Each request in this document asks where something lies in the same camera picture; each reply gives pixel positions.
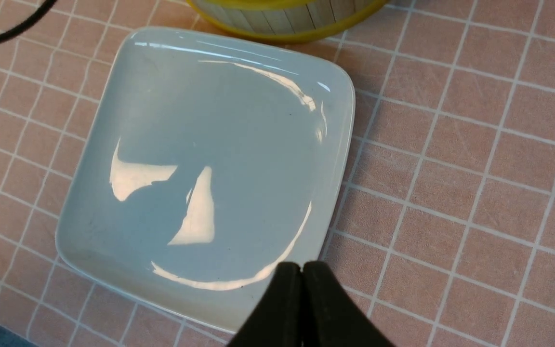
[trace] ceramic plate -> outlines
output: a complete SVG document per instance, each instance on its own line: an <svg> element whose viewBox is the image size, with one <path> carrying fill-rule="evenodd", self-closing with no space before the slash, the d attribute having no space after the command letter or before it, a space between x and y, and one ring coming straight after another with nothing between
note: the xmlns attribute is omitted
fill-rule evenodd
<svg viewBox="0 0 555 347"><path fill-rule="evenodd" d="M328 61L169 28L115 59L57 228L70 266L236 331L280 261L317 259L355 109Z"/></svg>

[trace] yellow container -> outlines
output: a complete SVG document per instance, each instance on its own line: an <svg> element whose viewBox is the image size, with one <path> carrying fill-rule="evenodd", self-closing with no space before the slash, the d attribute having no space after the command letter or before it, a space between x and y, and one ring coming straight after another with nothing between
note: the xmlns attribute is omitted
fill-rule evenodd
<svg viewBox="0 0 555 347"><path fill-rule="evenodd" d="M344 31L388 0L187 0L207 22L241 38L302 43Z"/></svg>

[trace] yellow rim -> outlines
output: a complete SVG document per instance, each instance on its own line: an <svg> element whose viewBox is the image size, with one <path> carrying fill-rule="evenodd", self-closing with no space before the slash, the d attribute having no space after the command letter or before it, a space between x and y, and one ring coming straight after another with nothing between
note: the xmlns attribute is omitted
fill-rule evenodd
<svg viewBox="0 0 555 347"><path fill-rule="evenodd" d="M289 7L304 6L314 0L207 0L214 5L243 11L283 10Z"/></svg>
<svg viewBox="0 0 555 347"><path fill-rule="evenodd" d="M204 13L201 9L198 8L198 6L196 6L192 2L192 0L187 0L187 3L190 4L190 6L194 10L196 10L196 12L198 12L198 14L200 14L200 17L203 17L205 20L207 20L207 22L209 22L213 26L216 26L219 29L226 31L227 33L231 33L236 37L245 38L247 40L252 40L257 42L270 43L270 44L305 43L305 42L319 40L325 37L330 37L331 35L335 35L341 31L344 31L354 26L359 22L362 22L365 18L368 18L370 15L378 11L387 2L388 0L375 0L375 2L372 2L363 10L330 26L326 26L326 27L322 27L322 28L314 29L310 31L305 31L303 33L295 33L295 34L288 34L288 35L268 35L268 34L252 33L249 31L244 31L242 29L227 26L226 24L223 24L222 22L218 22L218 20Z"/></svg>

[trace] countertop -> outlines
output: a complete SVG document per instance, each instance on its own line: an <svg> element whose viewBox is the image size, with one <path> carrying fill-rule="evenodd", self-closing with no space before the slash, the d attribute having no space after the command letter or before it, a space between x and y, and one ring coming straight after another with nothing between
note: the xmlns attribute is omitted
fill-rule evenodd
<svg viewBox="0 0 555 347"><path fill-rule="evenodd" d="M38 0L0 0L0 31ZM57 256L57 217L119 44L223 33L185 3L60 0L0 46L0 324L40 346L222 346ZM322 251L398 346L555 345L555 1L395 0L296 46L357 89Z"/></svg>

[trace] black cable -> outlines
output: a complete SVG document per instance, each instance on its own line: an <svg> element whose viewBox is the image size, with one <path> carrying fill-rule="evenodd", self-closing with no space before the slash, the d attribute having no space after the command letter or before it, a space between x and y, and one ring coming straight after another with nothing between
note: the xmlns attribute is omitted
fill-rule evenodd
<svg viewBox="0 0 555 347"><path fill-rule="evenodd" d="M17 37L18 35L29 30L31 27L35 26L35 24L39 22L42 17L44 17L44 15L46 15L46 13L51 10L51 8L53 8L55 2L57 2L57 0L44 0L42 5L40 5L38 9L36 9L36 11L27 19L25 19L21 24L18 24L8 31L0 33L0 44Z"/></svg>

